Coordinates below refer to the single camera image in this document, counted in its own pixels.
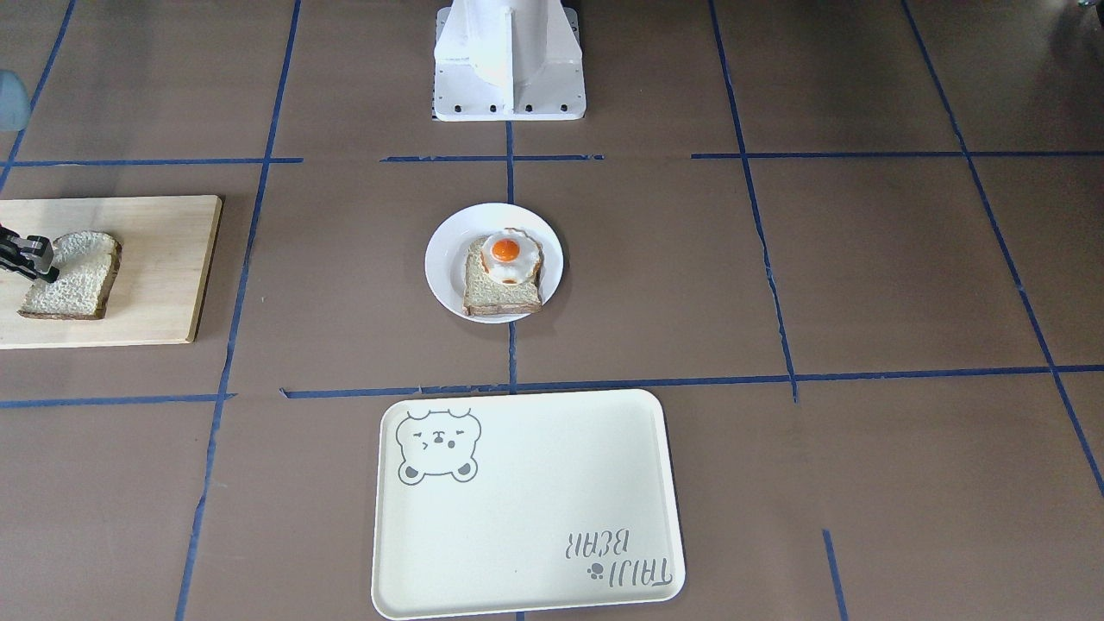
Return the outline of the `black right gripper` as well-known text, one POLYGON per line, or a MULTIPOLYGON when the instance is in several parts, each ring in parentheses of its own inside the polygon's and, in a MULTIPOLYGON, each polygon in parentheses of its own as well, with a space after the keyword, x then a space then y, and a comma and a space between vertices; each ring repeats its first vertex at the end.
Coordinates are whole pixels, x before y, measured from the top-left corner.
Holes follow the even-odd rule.
POLYGON ((51 240, 39 235, 19 236, 12 229, 1 227, 1 267, 19 273, 24 278, 44 280, 47 283, 54 283, 59 278, 59 267, 42 271, 35 263, 26 263, 25 257, 51 260, 53 257, 51 240))

